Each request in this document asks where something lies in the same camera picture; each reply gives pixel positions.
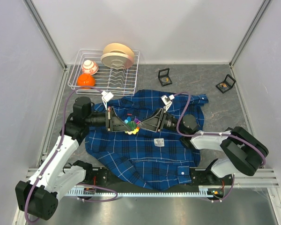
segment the white wall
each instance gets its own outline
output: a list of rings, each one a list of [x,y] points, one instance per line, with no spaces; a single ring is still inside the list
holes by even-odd
[[[142,63],[229,62],[262,0],[34,0],[67,63],[120,42]]]
[[[0,225],[35,167],[62,70],[22,0],[0,0]]]
[[[235,65],[255,135],[281,186],[281,0],[273,0]]]

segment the white wire dish rack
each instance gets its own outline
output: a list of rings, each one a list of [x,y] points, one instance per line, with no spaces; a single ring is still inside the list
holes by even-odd
[[[96,80],[95,87],[105,91],[111,91],[117,96],[133,96],[136,89],[137,71],[139,67],[140,52],[133,50],[134,64],[128,69],[113,69],[101,62],[103,50],[79,50],[75,64],[70,67],[68,85],[71,89],[78,88],[77,80],[82,74],[81,66],[85,60],[92,60],[99,66],[96,74],[92,75]],[[78,94],[100,94],[94,89],[79,89]]]

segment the white label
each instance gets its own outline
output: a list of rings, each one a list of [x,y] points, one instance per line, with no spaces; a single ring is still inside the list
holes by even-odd
[[[155,138],[154,145],[156,147],[164,147],[164,139],[163,138]]]

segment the beige plate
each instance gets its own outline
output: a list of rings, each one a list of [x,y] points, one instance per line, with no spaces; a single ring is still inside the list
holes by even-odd
[[[111,43],[111,44],[107,45],[103,49],[103,54],[106,54],[106,53],[123,53],[123,54],[129,55],[131,58],[134,59],[133,51],[126,45],[123,45],[120,43]]]
[[[116,52],[102,55],[101,61],[105,66],[114,69],[128,69],[134,64],[134,60],[131,56]]]

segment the plaid fabric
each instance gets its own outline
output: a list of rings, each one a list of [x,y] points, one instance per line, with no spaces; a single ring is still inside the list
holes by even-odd
[[[111,100],[117,115],[125,120],[132,114],[140,121],[149,117],[157,108],[163,107],[163,95],[172,93],[155,90],[140,90],[133,97]],[[186,95],[175,97],[168,113],[179,118],[187,101]],[[200,128],[204,115],[200,108],[208,103],[206,95],[192,96],[186,114],[195,116]],[[95,105],[96,110],[104,109],[103,104]],[[156,147],[155,138],[164,139],[164,147]],[[123,181],[140,187],[164,191],[171,186],[190,183],[189,167],[198,166],[200,152],[185,149],[179,141],[180,135],[162,130],[154,133],[140,129],[137,135],[124,132],[107,132],[104,127],[90,127],[86,137],[87,152],[98,159]]]

